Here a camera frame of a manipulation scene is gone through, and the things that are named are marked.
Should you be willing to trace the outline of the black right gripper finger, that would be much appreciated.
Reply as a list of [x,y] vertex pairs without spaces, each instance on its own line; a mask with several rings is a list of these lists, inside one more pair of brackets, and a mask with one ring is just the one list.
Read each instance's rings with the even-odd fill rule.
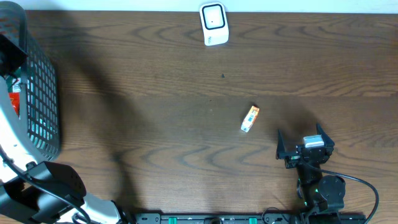
[[277,149],[276,149],[275,158],[276,159],[285,158],[284,139],[280,130],[277,131]]
[[323,128],[319,123],[316,124],[316,129],[317,129],[317,134],[319,134],[322,137],[323,142],[325,143],[325,147],[334,148],[335,146],[334,141],[329,137],[329,135],[326,134],[326,132],[324,132]]

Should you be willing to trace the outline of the small orange tissue pack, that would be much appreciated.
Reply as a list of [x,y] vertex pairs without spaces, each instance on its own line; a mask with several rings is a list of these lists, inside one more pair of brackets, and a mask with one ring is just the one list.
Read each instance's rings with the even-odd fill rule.
[[256,119],[259,115],[259,112],[260,112],[260,109],[258,107],[251,106],[250,110],[244,117],[243,122],[241,124],[242,131],[247,133],[252,128],[254,122],[256,121]]

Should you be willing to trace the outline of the red candy bag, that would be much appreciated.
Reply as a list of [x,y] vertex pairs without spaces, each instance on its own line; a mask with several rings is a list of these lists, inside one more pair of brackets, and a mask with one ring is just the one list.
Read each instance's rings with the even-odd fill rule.
[[14,111],[16,112],[16,115],[20,115],[20,93],[19,92],[12,92],[9,93],[9,97],[12,103],[12,107],[14,108]]

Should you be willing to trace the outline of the green white wipes pack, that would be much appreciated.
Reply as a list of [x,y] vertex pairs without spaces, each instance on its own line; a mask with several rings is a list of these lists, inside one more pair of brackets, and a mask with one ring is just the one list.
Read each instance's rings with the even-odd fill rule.
[[21,92],[21,68],[18,68],[14,73],[5,76],[7,83],[7,91],[9,93]]

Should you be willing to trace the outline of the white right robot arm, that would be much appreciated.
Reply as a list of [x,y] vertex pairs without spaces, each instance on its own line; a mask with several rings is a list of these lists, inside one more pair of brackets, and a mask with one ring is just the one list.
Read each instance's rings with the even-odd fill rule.
[[286,150],[278,132],[276,158],[283,159],[287,169],[298,173],[298,191],[305,208],[292,216],[290,223],[339,223],[338,210],[344,207],[345,181],[337,175],[325,175],[320,166],[332,155],[335,143],[316,125],[317,134],[306,136],[293,151]]

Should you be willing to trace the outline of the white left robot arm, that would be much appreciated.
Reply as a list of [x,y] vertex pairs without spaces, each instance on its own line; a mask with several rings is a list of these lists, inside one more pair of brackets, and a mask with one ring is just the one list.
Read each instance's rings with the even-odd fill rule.
[[59,164],[58,83],[29,35],[1,34],[1,214],[21,223],[131,223]]

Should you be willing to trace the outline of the white barcode scanner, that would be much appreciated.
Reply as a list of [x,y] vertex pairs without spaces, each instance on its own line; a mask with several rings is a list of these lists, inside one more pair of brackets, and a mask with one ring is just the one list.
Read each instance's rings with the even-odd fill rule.
[[199,10],[206,46],[221,45],[229,40],[229,27],[224,5],[220,2],[206,3]]

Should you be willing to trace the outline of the grey plastic mesh basket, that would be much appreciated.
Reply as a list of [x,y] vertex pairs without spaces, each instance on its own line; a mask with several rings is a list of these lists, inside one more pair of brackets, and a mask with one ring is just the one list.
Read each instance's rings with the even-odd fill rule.
[[46,160],[60,154],[58,76],[50,59],[27,29],[25,10],[10,1],[1,2],[1,47],[10,41],[14,73],[21,68],[21,128]]

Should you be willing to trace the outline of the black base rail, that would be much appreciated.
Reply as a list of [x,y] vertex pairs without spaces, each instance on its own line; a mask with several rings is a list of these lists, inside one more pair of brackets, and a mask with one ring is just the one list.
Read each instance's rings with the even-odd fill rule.
[[361,224],[366,217],[353,213],[330,213],[321,215],[291,215],[267,211],[263,215],[211,214],[211,215],[161,215],[159,213],[138,213],[136,224]]

